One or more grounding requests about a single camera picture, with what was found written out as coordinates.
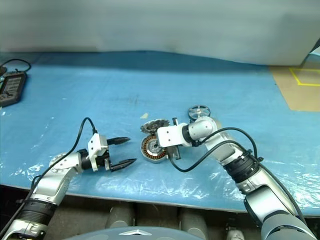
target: blue table mat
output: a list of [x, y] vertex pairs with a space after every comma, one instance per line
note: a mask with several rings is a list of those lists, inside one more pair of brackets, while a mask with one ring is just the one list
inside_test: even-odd
[[[244, 196], [212, 157], [181, 173], [140, 152], [141, 125], [173, 117], [189, 122], [188, 108], [203, 104], [224, 127], [247, 131], [302, 212], [320, 215], [320, 112], [291, 111], [267, 66], [152, 51], [1, 53], [0, 60], [13, 57], [32, 69], [21, 102], [0, 110], [2, 185], [29, 188], [52, 157], [72, 147], [82, 119], [90, 117], [108, 138], [131, 138], [110, 146], [113, 163], [137, 161], [116, 172], [87, 170], [72, 180], [69, 194], [243, 212]], [[230, 133], [251, 148], [240, 133]], [[86, 125], [77, 149], [90, 137]], [[177, 164], [186, 168], [205, 152], [181, 147]]]

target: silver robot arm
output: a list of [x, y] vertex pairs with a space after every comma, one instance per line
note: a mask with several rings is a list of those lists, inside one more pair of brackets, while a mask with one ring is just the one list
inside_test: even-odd
[[[127, 159], [112, 165], [109, 158], [109, 144], [120, 144], [129, 138], [106, 139], [95, 133], [88, 142], [86, 149], [73, 152], [58, 164], [54, 165], [39, 181], [29, 200], [6, 231], [2, 240], [44, 238], [48, 224], [66, 195], [70, 181], [84, 170], [97, 171], [104, 166], [106, 170], [116, 171], [132, 164], [135, 159]], [[52, 166], [65, 153], [54, 157], [49, 165]]]
[[[160, 127], [157, 140], [162, 148], [182, 145], [196, 146], [196, 141], [221, 128], [209, 117], [199, 117], [195, 122]], [[234, 140], [225, 131], [209, 138], [204, 144], [208, 150], [224, 141]], [[244, 205], [255, 222], [262, 226], [263, 240], [316, 239], [308, 227], [297, 217], [296, 209], [275, 179], [266, 172], [250, 151], [233, 143], [221, 145], [212, 155], [235, 181], [245, 195]]]

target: black cable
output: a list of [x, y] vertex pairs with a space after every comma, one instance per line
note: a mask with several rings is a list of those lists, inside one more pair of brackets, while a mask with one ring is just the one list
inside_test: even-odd
[[23, 70], [23, 72], [28, 72], [30, 69], [31, 69], [31, 64], [30, 62], [26, 61], [26, 60], [23, 60], [23, 59], [20, 59], [20, 58], [12, 58], [12, 59], [9, 59], [8, 61], [5, 61], [4, 63], [2, 63], [0, 65], [0, 68], [3, 67], [4, 65], [6, 65], [7, 63], [10, 63], [10, 62], [13, 62], [13, 61], [19, 61], [19, 62], [23, 62], [23, 63], [26, 63], [28, 64], [28, 68]]
[[28, 193], [28, 195], [25, 197], [23, 203], [21, 203], [20, 207], [18, 208], [18, 210], [13, 214], [13, 216], [10, 218], [10, 220], [8, 221], [8, 223], [4, 226], [4, 228], [1, 230], [0, 232], [0, 238], [2, 238], [4, 236], [4, 234], [7, 232], [8, 228], [10, 227], [10, 225], [12, 224], [12, 222], [15, 220], [15, 218], [17, 217], [17, 215], [19, 214], [19, 212], [21, 211], [21, 209], [25, 206], [26, 202], [30, 199], [31, 195], [34, 193], [38, 183], [40, 182], [40, 180], [44, 177], [44, 175], [46, 175], [47, 172], [50, 171], [51, 168], [53, 168], [55, 165], [57, 165], [59, 162], [61, 162], [64, 158], [66, 158], [67, 156], [69, 156], [77, 147], [78, 142], [80, 140], [84, 125], [86, 123], [86, 121], [89, 121], [92, 127], [92, 135], [97, 133], [96, 127], [94, 125], [94, 123], [92, 122], [92, 120], [89, 117], [85, 117], [80, 125], [79, 131], [78, 131], [78, 135], [76, 137], [76, 140], [73, 144], [73, 147], [65, 154], [63, 155], [61, 158], [59, 158], [57, 161], [55, 161], [52, 165], [50, 165], [41, 175], [36, 176], [31, 183], [31, 188], [30, 191]]
[[202, 141], [200, 141], [200, 145], [203, 144], [205, 141], [207, 141], [208, 139], [212, 138], [214, 135], [220, 133], [220, 132], [224, 132], [227, 130], [235, 130], [238, 131], [240, 133], [242, 133], [243, 135], [245, 135], [251, 142], [252, 147], [253, 147], [253, 155], [256, 159], [258, 159], [258, 150], [257, 150], [257, 145], [254, 141], [254, 139], [244, 130], [242, 130], [241, 128], [237, 128], [237, 127], [224, 127], [224, 128], [220, 128], [217, 131], [211, 133], [210, 135], [208, 135], [207, 137], [205, 137]]
[[212, 147], [209, 151], [207, 151], [198, 161], [196, 161], [192, 166], [188, 167], [187, 169], [182, 169], [180, 167], [178, 167], [175, 162], [173, 161], [173, 159], [170, 159], [171, 164], [180, 172], [183, 173], [187, 173], [191, 170], [193, 170], [196, 166], [198, 166], [200, 163], [202, 163], [203, 160], [205, 160], [213, 151], [215, 151], [217, 148], [221, 147], [224, 144], [235, 144], [238, 147], [241, 148], [241, 150], [246, 151], [245, 148], [243, 146], [240, 145], [240, 143], [233, 141], [233, 140], [226, 140], [226, 141], [222, 141], [219, 142], [217, 145], [215, 145], [214, 147]]
[[304, 217], [304, 215], [302, 214], [297, 202], [295, 201], [295, 199], [293, 198], [293, 196], [291, 195], [291, 193], [288, 191], [288, 189], [282, 184], [282, 182], [266, 167], [264, 166], [261, 162], [257, 161], [257, 163], [259, 164], [259, 166], [261, 168], [263, 168], [275, 181], [276, 183], [283, 189], [283, 191], [285, 192], [285, 194], [288, 196], [288, 198], [290, 199], [290, 201], [292, 202], [296, 212], [298, 213], [298, 216], [300, 218], [300, 220], [306, 225], [306, 219]]

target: table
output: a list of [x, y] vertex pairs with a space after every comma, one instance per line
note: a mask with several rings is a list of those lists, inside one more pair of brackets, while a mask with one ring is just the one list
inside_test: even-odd
[[[244, 212], [243, 195], [213, 158], [182, 173], [140, 152], [141, 125], [173, 117], [188, 122], [188, 108], [203, 104], [224, 127], [251, 134], [302, 212], [320, 215], [320, 112], [291, 111], [267, 66], [152, 51], [2, 53], [0, 60], [12, 57], [30, 61], [32, 69], [21, 102], [0, 110], [2, 185], [29, 188], [52, 157], [72, 147], [88, 116], [108, 138], [131, 138], [110, 146], [114, 163], [137, 161], [117, 172], [88, 170], [73, 179], [69, 194]], [[231, 134], [251, 147], [240, 133]], [[86, 126], [78, 149], [90, 136]], [[205, 151], [181, 147], [178, 164], [188, 167]]]

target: black wire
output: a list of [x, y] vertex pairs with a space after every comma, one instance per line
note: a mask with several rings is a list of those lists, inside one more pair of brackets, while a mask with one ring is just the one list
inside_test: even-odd
[[5, 61], [4, 63], [2, 63], [0, 65], [0, 68], [3, 67], [4, 65], [6, 65], [7, 63], [10, 63], [10, 62], [13, 62], [13, 61], [20, 61], [20, 62], [23, 62], [23, 63], [26, 63], [28, 64], [28, 68], [25, 69], [23, 72], [28, 72], [30, 69], [31, 69], [31, 64], [30, 62], [26, 61], [26, 60], [23, 60], [23, 59], [20, 59], [20, 58], [12, 58], [12, 59], [9, 59], [8, 61]]
[[[239, 129], [239, 128], [235, 128], [235, 127], [225, 127], [225, 128], [221, 128], [219, 129], [218, 131], [216, 132], [213, 132], [211, 135], [209, 135], [208, 137], [206, 137], [204, 140], [201, 141], [201, 144], [204, 143], [206, 140], [208, 140], [209, 138], [211, 138], [214, 134], [217, 134], [219, 132], [222, 132], [222, 131], [225, 131], [225, 130], [240, 130], [239, 132], [245, 134], [248, 139], [250, 139], [251, 143], [252, 143], [252, 146], [255, 147], [255, 149], [257, 149], [256, 147], [256, 143], [255, 141], [252, 139], [252, 137], [247, 134], [245, 131]], [[221, 147], [222, 145], [224, 144], [235, 144], [237, 145], [239, 148], [241, 148], [242, 151], [246, 151], [246, 149], [241, 145], [239, 144], [238, 142], [236, 141], [233, 141], [233, 140], [226, 140], [226, 141], [222, 141], [220, 143], [218, 143], [217, 145], [215, 145], [214, 147], [212, 147], [208, 152], [206, 152], [198, 161], [196, 161], [192, 166], [188, 167], [187, 169], [182, 169], [180, 167], [178, 167], [175, 162], [170, 158], [170, 162], [171, 164], [177, 169], [179, 170], [180, 172], [183, 172], [183, 173], [186, 173], [186, 172], [189, 172], [191, 170], [193, 170], [196, 166], [198, 166], [200, 163], [202, 163], [203, 160], [205, 160], [213, 151], [215, 151], [217, 148]], [[295, 201], [295, 199], [292, 197], [291, 193], [287, 190], [287, 188], [282, 184], [282, 182], [266, 167], [264, 166], [261, 162], [258, 161], [258, 158], [255, 156], [255, 159], [256, 159], [256, 163], [261, 167], [263, 168], [275, 181], [276, 183], [283, 189], [283, 191], [285, 192], [285, 194], [287, 195], [287, 197], [290, 199], [290, 201], [292, 202], [296, 212], [298, 213], [298, 216], [300, 218], [300, 220], [306, 225], [307, 225], [307, 222], [306, 222], [306, 219], [303, 215], [303, 213], [301, 212], [297, 202]]]
[[76, 137], [76, 140], [73, 144], [73, 147], [65, 154], [63, 155], [61, 158], [59, 158], [57, 161], [55, 161], [52, 165], [50, 165], [41, 175], [36, 176], [31, 183], [31, 188], [29, 193], [27, 194], [27, 196], [25, 197], [23, 203], [21, 203], [20, 207], [18, 208], [18, 210], [13, 214], [13, 216], [10, 218], [9, 222], [4, 226], [4, 228], [1, 230], [0, 232], [0, 238], [3, 237], [3, 235], [7, 232], [8, 228], [10, 227], [10, 225], [12, 224], [12, 222], [15, 220], [15, 218], [17, 217], [17, 215], [19, 214], [19, 212], [21, 211], [21, 209], [25, 206], [26, 202], [30, 199], [31, 195], [34, 193], [38, 183], [40, 182], [40, 180], [46, 175], [47, 172], [50, 171], [50, 169], [52, 169], [55, 165], [57, 165], [59, 162], [61, 162], [64, 158], [66, 158], [67, 156], [69, 156], [77, 147], [78, 142], [80, 140], [84, 125], [86, 121], [89, 121], [92, 127], [92, 135], [97, 133], [96, 127], [94, 125], [94, 123], [92, 122], [92, 120], [89, 117], [85, 117], [80, 125], [79, 131], [78, 131], [78, 135]]
[[219, 142], [217, 145], [215, 145], [214, 147], [212, 147], [209, 151], [207, 151], [198, 161], [196, 161], [192, 166], [188, 167], [187, 169], [182, 169], [180, 167], [178, 167], [175, 162], [173, 161], [173, 159], [170, 159], [171, 164], [180, 172], [183, 173], [187, 173], [191, 170], [193, 170], [196, 166], [198, 166], [200, 163], [202, 163], [203, 160], [205, 160], [213, 151], [215, 151], [217, 148], [221, 147], [224, 144], [235, 144], [238, 147], [241, 148], [241, 150], [246, 151], [245, 148], [243, 146], [240, 145], [240, 143], [233, 141], [233, 140], [226, 140], [226, 141], [222, 141]]
[[254, 141], [254, 139], [244, 130], [242, 130], [241, 128], [237, 128], [237, 127], [224, 127], [224, 128], [220, 128], [217, 131], [211, 133], [210, 135], [208, 135], [206, 138], [204, 138], [202, 141], [200, 141], [200, 145], [203, 144], [205, 141], [207, 141], [208, 139], [212, 138], [214, 135], [220, 133], [220, 132], [224, 132], [227, 130], [235, 130], [238, 131], [242, 134], [244, 134], [251, 142], [252, 147], [253, 147], [253, 155], [256, 159], [258, 159], [258, 150], [257, 150], [257, 145]]

